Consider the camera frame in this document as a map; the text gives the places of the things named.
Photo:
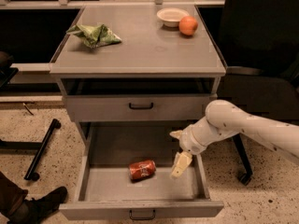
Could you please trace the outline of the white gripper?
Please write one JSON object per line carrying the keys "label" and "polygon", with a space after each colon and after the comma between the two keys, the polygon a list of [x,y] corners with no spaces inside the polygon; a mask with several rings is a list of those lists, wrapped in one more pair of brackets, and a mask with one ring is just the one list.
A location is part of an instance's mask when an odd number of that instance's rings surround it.
{"label": "white gripper", "polygon": [[192,125],[184,130],[173,131],[170,136],[179,139],[179,145],[183,150],[176,154],[170,174],[172,178],[179,178],[190,166],[192,155],[202,153],[206,150],[206,147],[196,140]]}

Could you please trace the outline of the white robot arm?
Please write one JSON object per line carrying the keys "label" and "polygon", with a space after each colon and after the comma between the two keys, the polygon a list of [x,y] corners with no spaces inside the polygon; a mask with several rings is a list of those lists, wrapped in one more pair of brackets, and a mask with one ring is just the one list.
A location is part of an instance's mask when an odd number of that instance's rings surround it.
{"label": "white robot arm", "polygon": [[240,133],[299,164],[299,126],[254,116],[228,101],[215,100],[207,105],[203,118],[170,133],[179,140],[182,149],[176,154],[170,176],[182,176],[192,157],[201,154],[210,144]]}

